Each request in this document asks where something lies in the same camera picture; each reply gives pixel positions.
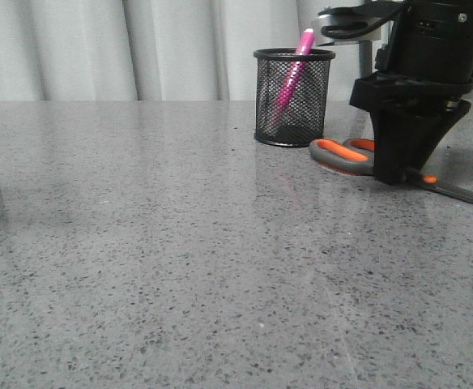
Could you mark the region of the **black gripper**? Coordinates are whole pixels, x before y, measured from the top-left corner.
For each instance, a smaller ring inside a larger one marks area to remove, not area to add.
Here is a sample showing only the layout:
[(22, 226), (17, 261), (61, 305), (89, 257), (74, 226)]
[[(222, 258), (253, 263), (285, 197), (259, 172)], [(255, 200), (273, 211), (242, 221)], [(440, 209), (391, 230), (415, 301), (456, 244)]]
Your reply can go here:
[(375, 142), (373, 176), (395, 184), (421, 170), (437, 145), (466, 116), (473, 71), (465, 83), (439, 83), (387, 71), (357, 79), (350, 105), (370, 113)]

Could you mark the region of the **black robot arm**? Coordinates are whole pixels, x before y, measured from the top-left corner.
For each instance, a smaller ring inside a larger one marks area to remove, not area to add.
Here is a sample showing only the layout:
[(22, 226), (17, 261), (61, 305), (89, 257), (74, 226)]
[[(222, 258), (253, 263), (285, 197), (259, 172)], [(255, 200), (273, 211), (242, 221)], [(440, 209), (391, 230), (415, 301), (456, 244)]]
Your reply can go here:
[(473, 1), (410, 1), (394, 20), (376, 72), (357, 79), (350, 104), (373, 125), (373, 175), (389, 184), (421, 170), (471, 108)]

